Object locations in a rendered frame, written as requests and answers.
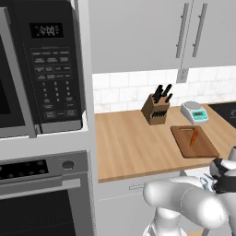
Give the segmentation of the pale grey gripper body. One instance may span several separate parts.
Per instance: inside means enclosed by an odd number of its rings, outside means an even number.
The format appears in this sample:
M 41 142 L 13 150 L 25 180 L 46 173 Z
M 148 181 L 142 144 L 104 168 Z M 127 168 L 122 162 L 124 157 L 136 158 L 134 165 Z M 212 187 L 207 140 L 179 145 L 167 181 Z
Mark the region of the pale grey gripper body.
M 204 173 L 200 177 L 200 182 L 205 190 L 208 190 L 210 192 L 214 192 L 213 185 L 216 181 L 211 176 Z

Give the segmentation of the wooden cutting board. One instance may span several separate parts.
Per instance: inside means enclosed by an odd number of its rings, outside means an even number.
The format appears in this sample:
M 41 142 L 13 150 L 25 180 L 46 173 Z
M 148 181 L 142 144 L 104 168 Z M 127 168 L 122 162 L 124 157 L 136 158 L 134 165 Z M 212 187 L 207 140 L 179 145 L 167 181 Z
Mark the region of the wooden cutting board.
M 194 145 L 190 147 L 194 130 L 198 131 L 198 136 Z M 218 151 L 200 125 L 172 126 L 171 132 L 184 158 L 217 158 L 219 156 Z

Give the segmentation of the orange carrot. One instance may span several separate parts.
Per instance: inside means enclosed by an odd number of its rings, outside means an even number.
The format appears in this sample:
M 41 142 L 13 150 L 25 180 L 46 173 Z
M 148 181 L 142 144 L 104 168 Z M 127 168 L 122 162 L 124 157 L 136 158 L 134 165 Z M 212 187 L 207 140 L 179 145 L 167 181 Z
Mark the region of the orange carrot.
M 190 141 L 190 147 L 192 147 L 194 145 L 197 136 L 198 136 L 198 131 L 194 130 L 193 135 L 191 137 L 191 141 Z

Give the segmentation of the white kitchen scale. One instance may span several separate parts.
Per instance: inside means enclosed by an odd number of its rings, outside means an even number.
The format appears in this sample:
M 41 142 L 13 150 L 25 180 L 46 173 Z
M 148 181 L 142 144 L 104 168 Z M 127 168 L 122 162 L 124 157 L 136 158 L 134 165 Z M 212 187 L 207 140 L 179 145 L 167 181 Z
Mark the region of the white kitchen scale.
M 208 122 L 207 110 L 198 102 L 184 102 L 181 105 L 181 113 L 191 124 L 205 124 Z

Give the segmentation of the black hob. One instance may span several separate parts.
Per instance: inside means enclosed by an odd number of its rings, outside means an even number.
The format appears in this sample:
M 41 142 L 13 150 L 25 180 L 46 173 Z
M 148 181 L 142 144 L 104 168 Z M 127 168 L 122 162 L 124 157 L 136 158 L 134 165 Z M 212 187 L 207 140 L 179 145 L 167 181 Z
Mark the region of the black hob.
M 236 129 L 236 101 L 209 104 L 209 107 Z

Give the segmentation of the grey drawer front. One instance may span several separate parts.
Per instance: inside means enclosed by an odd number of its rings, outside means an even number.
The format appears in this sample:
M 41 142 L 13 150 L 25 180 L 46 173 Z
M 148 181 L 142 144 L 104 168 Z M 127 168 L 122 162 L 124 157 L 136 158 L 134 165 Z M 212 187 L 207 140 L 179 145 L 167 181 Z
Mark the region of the grey drawer front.
M 144 177 L 136 177 L 132 179 L 100 183 L 99 184 L 99 200 L 108 200 L 108 199 L 123 197 L 127 195 L 139 194 L 143 192 L 143 188 L 136 189 L 136 190 L 129 190 L 129 186 L 133 184 L 148 183 L 150 181 L 175 178 L 179 176 L 185 176 L 185 172 L 174 171 L 174 172 L 167 172 L 167 173 L 149 175 L 149 176 L 144 176 Z

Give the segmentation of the wooden knife block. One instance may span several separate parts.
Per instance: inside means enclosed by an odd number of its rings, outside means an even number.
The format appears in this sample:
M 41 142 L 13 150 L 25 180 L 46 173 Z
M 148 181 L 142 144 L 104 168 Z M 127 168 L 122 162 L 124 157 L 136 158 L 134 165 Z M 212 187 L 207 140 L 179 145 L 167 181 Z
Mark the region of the wooden knife block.
M 166 97 L 161 97 L 159 102 L 155 103 L 152 95 L 149 95 L 141 112 L 149 125 L 165 124 L 169 107 Z

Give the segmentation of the grey lower cupboard door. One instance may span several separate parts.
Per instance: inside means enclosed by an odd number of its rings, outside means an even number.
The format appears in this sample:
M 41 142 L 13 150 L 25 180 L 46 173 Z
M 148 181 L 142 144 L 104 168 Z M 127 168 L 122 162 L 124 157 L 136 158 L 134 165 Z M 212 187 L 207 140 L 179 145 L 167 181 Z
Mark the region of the grey lower cupboard door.
M 101 199 L 98 203 L 98 236 L 143 236 L 155 215 L 141 194 Z

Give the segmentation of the grey tall appliance cabinet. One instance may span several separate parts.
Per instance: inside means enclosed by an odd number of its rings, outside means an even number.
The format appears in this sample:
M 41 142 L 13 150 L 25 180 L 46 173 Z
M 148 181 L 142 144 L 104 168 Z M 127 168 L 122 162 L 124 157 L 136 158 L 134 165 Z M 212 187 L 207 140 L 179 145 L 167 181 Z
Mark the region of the grey tall appliance cabinet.
M 89 3 L 88 0 L 78 0 L 76 4 L 71 4 L 71 6 L 75 10 L 75 15 L 77 16 L 77 28 L 80 35 L 83 72 L 83 81 L 80 84 L 80 95 L 82 97 L 83 127 L 75 131 L 42 134 L 35 138 L 29 138 L 28 136 L 0 138 L 0 160 L 22 159 L 67 152 L 87 151 L 91 214 L 94 236 L 97 236 L 93 190 L 96 151 L 92 101 Z

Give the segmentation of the dark round oven knob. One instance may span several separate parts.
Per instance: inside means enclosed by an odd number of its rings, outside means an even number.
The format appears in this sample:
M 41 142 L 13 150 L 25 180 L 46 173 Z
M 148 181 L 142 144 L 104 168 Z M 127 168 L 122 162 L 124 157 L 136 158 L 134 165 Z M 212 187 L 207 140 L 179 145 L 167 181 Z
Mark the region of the dark round oven knob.
M 74 161 L 72 160 L 65 160 L 63 163 L 62 163 L 62 167 L 65 169 L 65 170 L 72 170 L 74 168 Z

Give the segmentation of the narrow grey upper cupboard door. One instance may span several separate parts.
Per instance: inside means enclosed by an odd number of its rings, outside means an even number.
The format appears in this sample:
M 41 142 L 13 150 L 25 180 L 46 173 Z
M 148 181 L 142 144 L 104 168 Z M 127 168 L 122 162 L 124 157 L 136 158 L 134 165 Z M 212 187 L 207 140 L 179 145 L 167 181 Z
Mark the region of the narrow grey upper cupboard door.
M 202 5 L 207 3 L 201 39 L 194 58 L 193 44 Z M 236 0 L 194 0 L 182 68 L 236 65 Z

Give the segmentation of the wide grey upper cupboard door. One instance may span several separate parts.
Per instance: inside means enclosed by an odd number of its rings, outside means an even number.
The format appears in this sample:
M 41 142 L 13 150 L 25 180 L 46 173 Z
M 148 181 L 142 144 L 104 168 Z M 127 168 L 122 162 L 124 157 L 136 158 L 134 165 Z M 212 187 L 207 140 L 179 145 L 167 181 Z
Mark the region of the wide grey upper cupboard door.
M 92 72 L 178 69 L 194 0 L 88 0 Z M 181 15 L 189 3 L 180 58 Z

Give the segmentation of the steel built-in oven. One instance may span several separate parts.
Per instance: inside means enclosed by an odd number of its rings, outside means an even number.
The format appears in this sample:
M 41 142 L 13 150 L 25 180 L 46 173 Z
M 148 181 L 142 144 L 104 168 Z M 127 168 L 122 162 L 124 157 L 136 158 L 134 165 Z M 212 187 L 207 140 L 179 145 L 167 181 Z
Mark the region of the steel built-in oven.
M 72 170 L 65 160 L 74 161 Z M 54 178 L 79 178 L 81 186 L 0 199 L 0 236 L 94 236 L 87 151 L 0 160 L 0 186 Z

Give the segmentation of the black microwave oven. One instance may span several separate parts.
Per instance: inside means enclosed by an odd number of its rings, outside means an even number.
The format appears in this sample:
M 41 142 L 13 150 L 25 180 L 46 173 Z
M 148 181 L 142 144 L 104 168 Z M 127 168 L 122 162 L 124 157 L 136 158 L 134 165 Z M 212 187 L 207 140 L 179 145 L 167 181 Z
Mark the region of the black microwave oven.
M 37 136 L 83 127 L 83 81 L 77 16 L 68 0 L 0 0 Z M 25 124 L 0 36 L 0 138 Z

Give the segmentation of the grey wall socket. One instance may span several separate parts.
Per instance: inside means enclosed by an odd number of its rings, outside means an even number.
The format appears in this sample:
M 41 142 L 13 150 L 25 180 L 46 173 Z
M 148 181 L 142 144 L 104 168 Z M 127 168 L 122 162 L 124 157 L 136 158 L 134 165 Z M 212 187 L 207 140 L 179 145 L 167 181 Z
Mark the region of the grey wall socket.
M 177 74 L 177 83 L 185 83 L 188 77 L 188 68 L 185 69 L 179 69 Z

